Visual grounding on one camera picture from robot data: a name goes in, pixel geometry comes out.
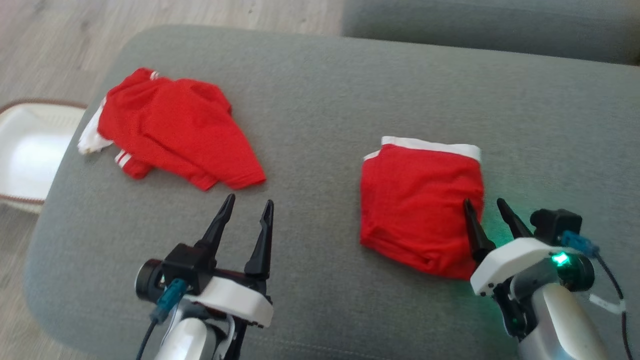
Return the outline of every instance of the gray cushion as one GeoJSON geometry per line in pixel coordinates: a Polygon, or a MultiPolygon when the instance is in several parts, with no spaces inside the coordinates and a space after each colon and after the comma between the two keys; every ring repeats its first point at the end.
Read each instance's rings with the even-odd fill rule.
{"type": "MultiPolygon", "coordinates": [[[[362,156],[383,135],[483,150],[484,224],[509,238],[494,201],[524,218],[540,207],[584,217],[628,295],[640,293],[636,68],[524,54],[373,40],[160,27],[124,48],[84,116],[138,67],[218,84],[268,181],[237,192],[218,260],[241,270],[267,199],[276,204],[269,329],[244,359],[512,359],[497,306],[469,283],[421,274],[358,244],[362,156]]],[[[230,190],[203,193],[154,171],[121,173],[118,149],[67,151],[29,251],[29,308],[56,339],[103,359],[132,358],[152,305],[138,268],[202,235],[230,190]]],[[[600,276],[595,291],[613,299],[600,276]]],[[[586,308],[620,359],[618,319],[586,308]]],[[[158,329],[148,355],[157,350],[158,329]]]]}
{"type": "Polygon", "coordinates": [[[346,0],[349,37],[613,63],[640,60],[631,0],[346,0]]]}

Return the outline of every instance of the blue connector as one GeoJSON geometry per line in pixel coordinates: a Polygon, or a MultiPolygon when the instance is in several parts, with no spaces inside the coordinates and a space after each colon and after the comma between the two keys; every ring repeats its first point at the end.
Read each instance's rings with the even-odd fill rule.
{"type": "Polygon", "coordinates": [[[156,303],[156,308],[149,315],[151,321],[163,323],[169,317],[173,307],[180,302],[180,299],[186,293],[187,283],[182,279],[174,279],[164,290],[164,293],[156,303]]]}
{"type": "Polygon", "coordinates": [[[563,232],[561,244],[580,251],[587,258],[594,258],[600,251],[600,247],[593,244],[591,240],[569,230],[563,232]]]}

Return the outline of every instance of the green led light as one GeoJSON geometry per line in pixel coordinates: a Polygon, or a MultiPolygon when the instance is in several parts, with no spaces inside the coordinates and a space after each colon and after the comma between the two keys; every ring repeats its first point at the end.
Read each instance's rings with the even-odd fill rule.
{"type": "Polygon", "coordinates": [[[563,266],[569,263],[569,257],[564,252],[561,252],[558,255],[553,255],[551,260],[553,260],[557,266],[563,266]]]}

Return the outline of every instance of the wooden floor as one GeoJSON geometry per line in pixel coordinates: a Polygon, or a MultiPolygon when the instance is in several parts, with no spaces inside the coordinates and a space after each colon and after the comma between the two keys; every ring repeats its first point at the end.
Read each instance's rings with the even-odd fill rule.
{"type": "MultiPolygon", "coordinates": [[[[338,35],[342,0],[0,0],[0,104],[87,103],[120,48],[160,24],[338,35]]],[[[0,204],[0,359],[95,359],[50,340],[22,296],[37,217],[0,204]]]]}

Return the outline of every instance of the black cable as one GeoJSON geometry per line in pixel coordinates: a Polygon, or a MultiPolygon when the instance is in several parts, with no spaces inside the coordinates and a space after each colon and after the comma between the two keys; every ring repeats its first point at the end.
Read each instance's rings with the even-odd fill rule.
{"type": "MultiPolygon", "coordinates": [[[[595,258],[600,263],[600,266],[602,266],[602,268],[604,269],[604,272],[607,273],[607,276],[609,276],[611,282],[613,283],[613,287],[616,288],[616,293],[618,293],[618,297],[620,298],[620,300],[624,300],[625,297],[624,295],[622,295],[622,289],[620,289],[620,285],[618,284],[615,276],[613,276],[613,273],[611,272],[607,264],[602,259],[602,256],[600,256],[599,252],[595,253],[595,258]]],[[[627,358],[628,360],[634,360],[633,356],[631,355],[631,349],[629,349],[629,340],[627,336],[627,312],[626,311],[622,312],[621,322],[622,322],[622,342],[625,345],[625,352],[627,353],[627,358]]]]}
{"type": "Polygon", "coordinates": [[[142,353],[145,351],[145,347],[147,346],[147,342],[149,341],[149,338],[151,337],[151,332],[153,332],[154,328],[156,327],[156,325],[158,324],[157,320],[152,320],[151,324],[149,325],[149,328],[147,329],[147,333],[145,334],[145,337],[142,339],[142,344],[140,344],[140,350],[138,350],[138,356],[136,356],[136,360],[141,360],[142,359],[142,353]]]}

